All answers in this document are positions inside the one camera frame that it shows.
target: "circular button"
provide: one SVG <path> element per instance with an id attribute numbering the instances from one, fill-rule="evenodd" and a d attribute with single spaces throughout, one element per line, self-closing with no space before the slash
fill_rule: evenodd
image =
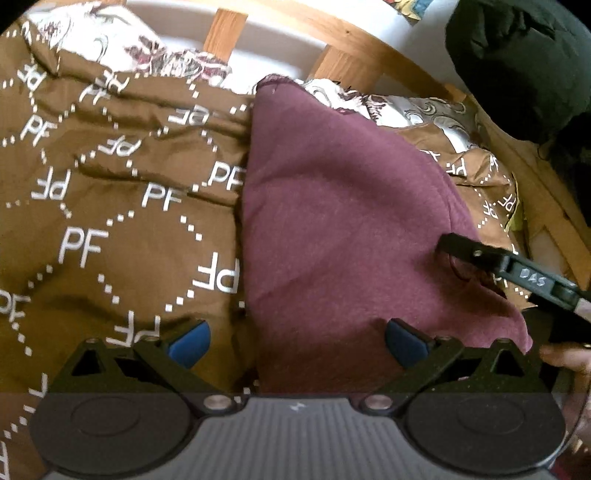
<path id="1" fill-rule="evenodd" d="M 457 419 L 465 428 L 484 435 L 506 435 L 525 421 L 522 410 L 509 400 L 487 395 L 469 398 L 457 406 Z"/>
<path id="2" fill-rule="evenodd" d="M 92 437 L 108 437 L 131 430 L 139 422 L 139 407 L 127 398 L 87 400 L 72 412 L 72 423 Z"/>

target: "white wall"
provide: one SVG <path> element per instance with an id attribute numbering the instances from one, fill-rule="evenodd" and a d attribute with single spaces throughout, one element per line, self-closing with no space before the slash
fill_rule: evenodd
<path id="1" fill-rule="evenodd" d="M 445 26 L 459 0 L 434 0 L 413 23 L 383 0 L 298 0 L 363 28 L 440 82 L 464 88 L 445 49 Z"/>

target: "metal screw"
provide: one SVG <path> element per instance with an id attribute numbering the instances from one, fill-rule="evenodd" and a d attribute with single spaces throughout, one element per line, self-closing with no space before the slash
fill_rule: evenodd
<path id="1" fill-rule="evenodd" d="M 365 399 L 365 405 L 370 410 L 388 410 L 392 404 L 392 399 L 387 395 L 370 395 Z"/>
<path id="2" fill-rule="evenodd" d="M 203 401 L 203 405 L 205 405 L 208 410 L 212 411 L 227 410 L 232 406 L 232 399 L 225 395 L 209 395 L 208 398 Z"/>

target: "finger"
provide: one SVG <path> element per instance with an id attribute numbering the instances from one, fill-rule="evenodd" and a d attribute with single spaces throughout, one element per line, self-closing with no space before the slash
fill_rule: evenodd
<path id="1" fill-rule="evenodd" d="M 591 375 L 591 350 L 577 343 L 544 345 L 540 348 L 540 358 L 554 367 L 565 367 L 584 375 Z"/>

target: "bedding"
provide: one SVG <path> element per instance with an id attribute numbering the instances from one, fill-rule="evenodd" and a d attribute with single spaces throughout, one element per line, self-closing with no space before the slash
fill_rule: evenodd
<path id="1" fill-rule="evenodd" d="M 31 415 L 86 338 L 129 346 L 205 319 L 194 372 L 225 391 L 245 372 L 235 207 L 252 97 L 114 72 L 26 18 L 0 38 L 0 79 L 0 456 L 21 480 L 43 471 Z"/>
<path id="2" fill-rule="evenodd" d="M 27 18 L 50 48 L 77 53 L 115 72 L 205 80 L 220 86 L 232 71 L 211 53 L 168 48 L 148 25 L 121 5 L 88 2 L 30 12 Z"/>
<path id="3" fill-rule="evenodd" d="M 27 424 L 81 340 L 128 346 L 204 318 L 211 338 L 197 375 L 233 391 L 255 365 L 236 220 L 253 96 L 215 88 L 226 64 L 170 50 L 123 7 L 29 14 L 2 35 L 0 50 L 0 102 L 11 113 L 0 118 L 0 472 L 10 458 L 12 478 L 29 479 L 44 467 Z M 425 150 L 413 155 L 436 158 L 471 196 L 473 222 L 485 222 L 480 238 L 508 245 L 516 186 L 475 148 L 478 129 L 466 127 L 459 106 L 345 93 L 329 80 L 304 87 L 396 127 Z M 479 193 L 489 205 L 510 196 L 498 230 L 487 220 L 496 206 L 486 214 Z M 499 286 L 516 305 L 526 298 Z M 501 310 L 526 348 L 515 309 Z"/>
<path id="4" fill-rule="evenodd" d="M 513 174 L 489 151 L 477 109 L 470 103 L 451 104 L 437 98 L 364 95 L 344 91 L 327 79 L 301 82 L 322 104 L 360 113 L 383 128 L 393 128 L 429 155 L 448 173 L 466 202 L 481 242 L 518 254 L 511 225 L 519 206 Z M 495 279 L 520 309 L 531 306 L 529 293 L 505 280 Z"/>
<path id="5" fill-rule="evenodd" d="M 385 325 L 531 347 L 492 279 L 436 254 L 477 229 L 448 174 L 395 131 L 263 80 L 242 194 L 246 304 L 263 393 L 368 393 L 401 373 Z"/>

